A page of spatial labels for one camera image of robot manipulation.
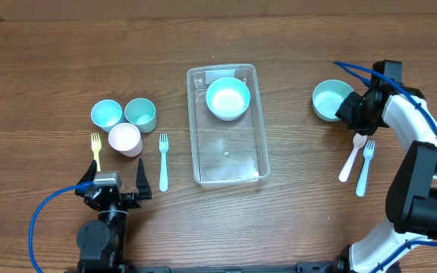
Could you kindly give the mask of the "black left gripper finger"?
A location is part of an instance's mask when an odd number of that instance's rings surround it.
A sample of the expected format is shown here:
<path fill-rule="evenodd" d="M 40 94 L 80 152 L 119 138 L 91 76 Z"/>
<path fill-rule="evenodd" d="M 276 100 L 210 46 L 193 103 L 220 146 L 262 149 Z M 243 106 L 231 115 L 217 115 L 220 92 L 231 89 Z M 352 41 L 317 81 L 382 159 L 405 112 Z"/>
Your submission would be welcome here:
<path fill-rule="evenodd" d="M 97 163 L 96 160 L 92 160 L 86 173 L 82 176 L 82 178 L 77 183 L 77 189 L 78 190 L 86 189 L 93 182 L 94 177 L 96 176 L 96 172 L 97 172 Z"/>
<path fill-rule="evenodd" d="M 152 191 L 149 182 L 146 178 L 145 169 L 142 158 L 139 158 L 136 174 L 136 188 L 138 189 L 140 198 L 151 198 Z"/>

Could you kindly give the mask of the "teal plastic bowl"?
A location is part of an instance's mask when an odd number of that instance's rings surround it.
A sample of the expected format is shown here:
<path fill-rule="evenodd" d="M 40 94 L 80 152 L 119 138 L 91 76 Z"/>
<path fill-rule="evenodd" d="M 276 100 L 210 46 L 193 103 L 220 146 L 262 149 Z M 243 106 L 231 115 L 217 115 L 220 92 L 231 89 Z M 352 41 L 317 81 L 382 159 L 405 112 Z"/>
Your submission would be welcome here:
<path fill-rule="evenodd" d="M 339 121 L 335 114 L 354 89 L 341 80 L 325 80 L 313 90 L 312 102 L 316 115 L 324 121 Z"/>

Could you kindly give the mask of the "pink plastic cup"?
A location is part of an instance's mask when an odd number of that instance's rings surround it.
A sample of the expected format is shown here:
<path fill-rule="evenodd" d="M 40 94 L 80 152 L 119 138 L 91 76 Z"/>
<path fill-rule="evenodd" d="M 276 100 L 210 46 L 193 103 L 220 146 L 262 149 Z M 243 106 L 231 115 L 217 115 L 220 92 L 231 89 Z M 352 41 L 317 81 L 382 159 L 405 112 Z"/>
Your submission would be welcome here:
<path fill-rule="evenodd" d="M 143 140 L 139 129 L 130 123 L 114 126 L 108 134 L 110 146 L 127 157 L 138 156 L 143 150 Z"/>

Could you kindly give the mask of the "blue plastic cup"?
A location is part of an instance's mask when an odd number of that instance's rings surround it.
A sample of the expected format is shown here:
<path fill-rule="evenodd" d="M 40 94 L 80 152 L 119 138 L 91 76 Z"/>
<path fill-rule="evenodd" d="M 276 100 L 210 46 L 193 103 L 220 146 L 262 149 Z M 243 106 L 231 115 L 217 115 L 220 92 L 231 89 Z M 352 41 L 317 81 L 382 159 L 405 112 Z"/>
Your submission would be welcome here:
<path fill-rule="evenodd" d="M 97 102 L 90 112 L 90 117 L 92 122 L 105 132 L 110 132 L 116 125 L 125 122 L 121 105 L 111 99 Z"/>

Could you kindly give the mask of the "green plastic cup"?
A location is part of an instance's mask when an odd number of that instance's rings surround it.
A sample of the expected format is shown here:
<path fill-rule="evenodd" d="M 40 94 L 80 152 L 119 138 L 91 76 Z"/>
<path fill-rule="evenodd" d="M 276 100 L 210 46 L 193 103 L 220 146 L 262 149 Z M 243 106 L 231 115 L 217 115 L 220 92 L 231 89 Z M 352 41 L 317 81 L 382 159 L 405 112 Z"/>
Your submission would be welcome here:
<path fill-rule="evenodd" d="M 157 125 L 157 111 L 154 104 L 146 98 L 136 98 L 127 103 L 124 116 L 141 133 L 150 133 Z"/>

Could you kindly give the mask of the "blue plastic bowl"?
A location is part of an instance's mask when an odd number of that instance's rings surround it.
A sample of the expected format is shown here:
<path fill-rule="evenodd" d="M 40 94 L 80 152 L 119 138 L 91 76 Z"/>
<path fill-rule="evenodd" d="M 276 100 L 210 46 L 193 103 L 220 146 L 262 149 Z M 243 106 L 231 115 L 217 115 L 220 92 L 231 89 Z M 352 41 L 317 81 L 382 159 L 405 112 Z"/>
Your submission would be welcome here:
<path fill-rule="evenodd" d="M 251 100 L 247 85 L 234 77 L 223 77 L 213 81 L 206 91 L 206 104 L 214 115 L 243 114 Z"/>

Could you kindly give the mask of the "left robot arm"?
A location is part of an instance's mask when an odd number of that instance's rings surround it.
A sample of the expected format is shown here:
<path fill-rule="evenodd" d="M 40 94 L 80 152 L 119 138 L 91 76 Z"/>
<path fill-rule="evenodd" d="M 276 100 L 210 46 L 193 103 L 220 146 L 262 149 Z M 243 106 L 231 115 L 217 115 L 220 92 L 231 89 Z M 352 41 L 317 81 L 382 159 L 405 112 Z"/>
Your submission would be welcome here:
<path fill-rule="evenodd" d="M 121 178 L 117 171 L 98 171 L 92 161 L 85 175 L 77 183 L 75 194 L 98 212 L 77 232 L 80 249 L 78 272 L 135 272 L 132 261 L 124 257 L 127 218 L 130 209 L 142 207 L 142 201 L 152 198 L 143 161 L 137 163 L 135 193 L 121 192 Z"/>

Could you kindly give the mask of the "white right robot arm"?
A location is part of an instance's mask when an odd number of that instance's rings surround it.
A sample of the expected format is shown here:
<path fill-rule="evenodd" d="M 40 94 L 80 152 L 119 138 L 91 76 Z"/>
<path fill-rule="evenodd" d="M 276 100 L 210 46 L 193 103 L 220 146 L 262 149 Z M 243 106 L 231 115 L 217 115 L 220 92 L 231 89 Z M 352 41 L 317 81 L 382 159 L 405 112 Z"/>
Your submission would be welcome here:
<path fill-rule="evenodd" d="M 336 116 L 362 136 L 390 127 L 405 157 L 388 189 L 385 220 L 347 246 L 333 272 L 386 272 L 417 246 L 437 247 L 437 123 L 417 89 L 371 87 L 350 93 Z"/>

